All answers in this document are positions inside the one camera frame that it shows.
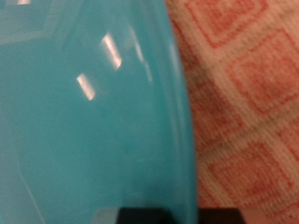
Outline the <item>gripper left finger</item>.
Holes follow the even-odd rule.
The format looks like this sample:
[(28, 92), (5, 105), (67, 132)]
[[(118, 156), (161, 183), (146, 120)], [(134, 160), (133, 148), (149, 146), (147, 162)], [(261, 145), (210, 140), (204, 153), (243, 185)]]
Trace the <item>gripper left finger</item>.
[(164, 224), (165, 217), (161, 208), (111, 207), (96, 211), (93, 224)]

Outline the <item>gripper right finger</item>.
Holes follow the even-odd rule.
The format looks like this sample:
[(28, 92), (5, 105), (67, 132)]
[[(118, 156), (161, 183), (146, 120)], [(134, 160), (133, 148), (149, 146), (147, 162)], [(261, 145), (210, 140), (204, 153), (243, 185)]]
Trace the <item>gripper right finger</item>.
[(198, 224), (243, 224), (243, 217), (235, 208), (201, 208)]

